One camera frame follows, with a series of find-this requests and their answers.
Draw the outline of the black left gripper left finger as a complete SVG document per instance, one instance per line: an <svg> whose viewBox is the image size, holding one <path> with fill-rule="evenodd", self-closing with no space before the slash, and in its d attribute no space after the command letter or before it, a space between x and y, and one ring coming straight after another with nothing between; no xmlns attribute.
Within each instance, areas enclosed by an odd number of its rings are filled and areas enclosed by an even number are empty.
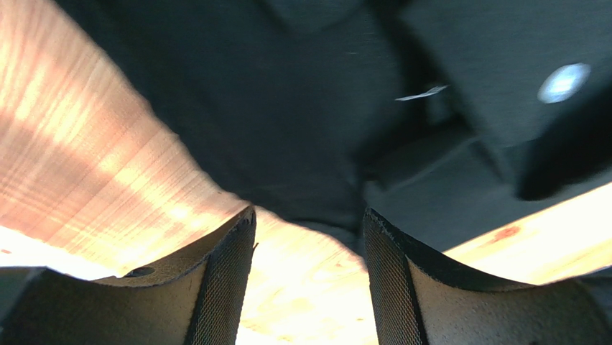
<svg viewBox="0 0 612 345"><path fill-rule="evenodd" d="M234 344L256 214L122 278L80 280L47 268L1 270L3 344Z"/></svg>

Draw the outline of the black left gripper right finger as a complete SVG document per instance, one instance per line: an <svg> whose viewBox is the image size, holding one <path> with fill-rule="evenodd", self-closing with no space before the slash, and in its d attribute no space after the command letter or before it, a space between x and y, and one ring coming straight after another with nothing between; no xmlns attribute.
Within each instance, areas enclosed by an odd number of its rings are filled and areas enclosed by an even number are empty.
<svg viewBox="0 0 612 345"><path fill-rule="evenodd" d="M611 271L545 285L482 272L363 217L380 344L609 344Z"/></svg>

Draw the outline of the black long sleeve shirt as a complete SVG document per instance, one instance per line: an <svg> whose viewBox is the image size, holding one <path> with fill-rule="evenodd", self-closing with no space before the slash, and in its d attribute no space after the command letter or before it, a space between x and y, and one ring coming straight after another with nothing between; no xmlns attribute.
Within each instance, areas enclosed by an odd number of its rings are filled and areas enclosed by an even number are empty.
<svg viewBox="0 0 612 345"><path fill-rule="evenodd" d="M611 181L609 1L60 1L201 169L359 251Z"/></svg>

